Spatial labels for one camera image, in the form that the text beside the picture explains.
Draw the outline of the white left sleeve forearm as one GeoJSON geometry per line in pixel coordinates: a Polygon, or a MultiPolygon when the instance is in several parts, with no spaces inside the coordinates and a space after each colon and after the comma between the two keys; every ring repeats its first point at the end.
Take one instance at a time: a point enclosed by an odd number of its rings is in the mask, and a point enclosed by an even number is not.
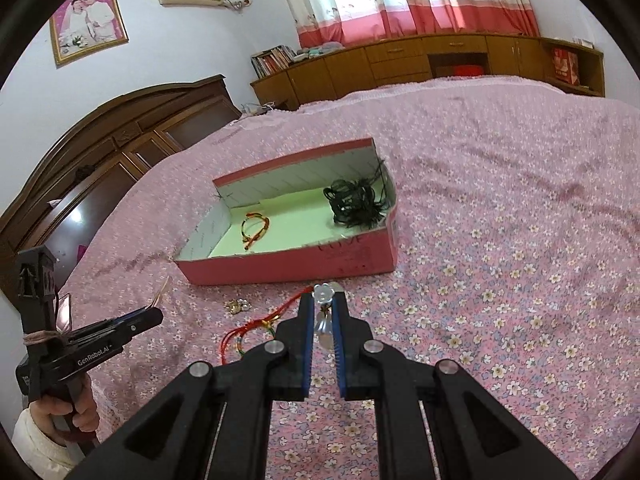
{"type": "Polygon", "coordinates": [[[42,480],[64,479],[77,465],[66,446],[39,429],[28,408],[18,416],[11,441],[23,462],[42,480]]]}

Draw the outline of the person's left hand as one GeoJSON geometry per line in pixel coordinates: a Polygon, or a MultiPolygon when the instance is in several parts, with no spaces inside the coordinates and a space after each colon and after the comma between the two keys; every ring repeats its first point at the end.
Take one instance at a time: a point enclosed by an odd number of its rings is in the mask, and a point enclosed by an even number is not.
{"type": "Polygon", "coordinates": [[[72,403],[52,398],[52,396],[43,396],[29,404],[28,409],[42,433],[59,445],[64,445],[65,439],[62,432],[54,426],[54,416],[72,414],[72,426],[87,434],[96,431],[100,423],[98,408],[92,393],[91,378],[87,374],[81,376],[80,393],[72,403]]]}

